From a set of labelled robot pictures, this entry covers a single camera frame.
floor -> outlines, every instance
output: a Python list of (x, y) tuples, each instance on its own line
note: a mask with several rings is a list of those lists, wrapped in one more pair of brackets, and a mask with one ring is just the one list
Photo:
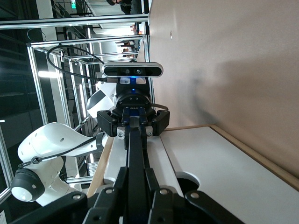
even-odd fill
[(299, 2), (153, 0), (170, 127), (217, 124), (299, 178)]

table surface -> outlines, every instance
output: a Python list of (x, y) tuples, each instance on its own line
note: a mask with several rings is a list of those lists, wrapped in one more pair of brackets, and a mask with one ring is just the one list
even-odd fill
[(176, 173), (244, 223), (299, 223), (299, 192), (209, 127), (163, 132)]

black cable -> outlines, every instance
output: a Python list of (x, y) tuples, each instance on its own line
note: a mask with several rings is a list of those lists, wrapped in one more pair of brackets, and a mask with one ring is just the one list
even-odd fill
[(29, 29), (29, 30), (27, 31), (27, 37), (28, 37), (30, 40), (32, 40), (32, 39), (31, 39), (30, 36), (29, 36), (29, 31), (31, 31), (31, 30), (33, 30), (33, 29), (35, 29), (35, 30), (41, 32), (41, 33), (45, 36), (45, 40), (43, 40), (43, 41), (46, 41), (46, 40), (47, 40), (47, 36), (46, 36), (46, 34), (45, 34), (43, 31), (41, 31), (40, 29), (38, 29), (38, 28), (32, 28), (32, 29)]
[(76, 146), (76, 147), (74, 147), (74, 148), (72, 148), (72, 149), (70, 149), (68, 151), (62, 152), (62, 153), (58, 153), (58, 154), (55, 154), (55, 155), (50, 155), (50, 156), (47, 156), (47, 157), (44, 157), (44, 158), (33, 157), (31, 159), (31, 161), (24, 162), (24, 163), (21, 163), (20, 165), (18, 165), (18, 168), (22, 169), (22, 168), (24, 168), (24, 167), (26, 167), (26, 166), (28, 166), (30, 164), (38, 164), (38, 163), (42, 162), (43, 160), (48, 160), (48, 159), (51, 159), (51, 158), (62, 156), (64, 154), (67, 154), (67, 153), (69, 153), (69, 152), (71, 152), (71, 151), (73, 151), (73, 150), (75, 150), (77, 148), (80, 148), (80, 147), (82, 147), (82, 146), (84, 146), (84, 145), (86, 145), (86, 144), (94, 141), (96, 139), (96, 137), (97, 136), (94, 136), (94, 137), (90, 138), (89, 140), (81, 143), (80, 145), (78, 145), (78, 146)]
[(73, 75), (73, 76), (77, 76), (77, 77), (80, 77), (80, 78), (86, 78), (86, 79), (90, 79), (90, 80), (95, 80), (95, 81), (100, 81), (100, 82), (107, 82), (107, 78), (92, 78), (92, 77), (88, 77), (88, 76), (83, 76), (83, 75), (80, 75), (80, 74), (77, 74), (77, 73), (73, 73), (73, 72), (69, 72), (69, 71), (66, 71), (66, 70), (63, 70), (59, 67), (57, 67), (51, 60), (50, 60), (50, 53), (53, 51), (53, 50), (56, 50), (58, 48), (74, 48), (74, 49), (77, 49), (77, 50), (81, 50), (91, 56), (93, 56), (94, 58), (96, 58), (99, 62), (101, 62), (102, 64), (104, 64), (104, 62), (102, 60), (100, 60), (96, 55), (88, 52), (87, 50), (84, 50), (84, 49), (81, 49), (81, 48), (78, 48), (78, 47), (75, 47), (75, 46), (71, 46), (71, 45), (58, 45), (58, 46), (55, 46), (53, 48), (51, 48), (50, 50), (48, 50), (47, 54), (46, 54), (46, 57), (47, 57), (47, 60), (49, 62), (50, 65), (52, 65), (55, 69), (57, 69), (58, 71), (61, 71), (62, 73), (66, 73), (66, 74), (69, 74), (69, 75)]
[(158, 107), (158, 108), (161, 108), (161, 109), (164, 109), (164, 110), (167, 110), (168, 111), (168, 107), (167, 106), (163, 106), (163, 105), (160, 105), (160, 104), (151, 104), (152, 107)]

exit sign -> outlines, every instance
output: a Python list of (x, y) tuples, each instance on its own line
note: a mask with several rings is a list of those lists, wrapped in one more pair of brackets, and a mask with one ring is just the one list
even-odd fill
[(76, 8), (76, 0), (71, 0), (71, 8)]

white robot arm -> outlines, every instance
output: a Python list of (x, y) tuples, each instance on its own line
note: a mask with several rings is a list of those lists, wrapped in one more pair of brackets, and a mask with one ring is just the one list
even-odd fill
[[(87, 109), (96, 119), (97, 111), (114, 107), (116, 84), (98, 83), (99, 90), (88, 99)], [(63, 182), (60, 170), (64, 165), (61, 155), (80, 156), (89, 154), (97, 148), (102, 149), (107, 141), (106, 135), (92, 140), (70, 127), (50, 123), (31, 133), (19, 146), (18, 155), (25, 166), (17, 170), (12, 182), (12, 194), (25, 202), (37, 201), (45, 206), (76, 189)], [(81, 147), (71, 150), (80, 144)]]

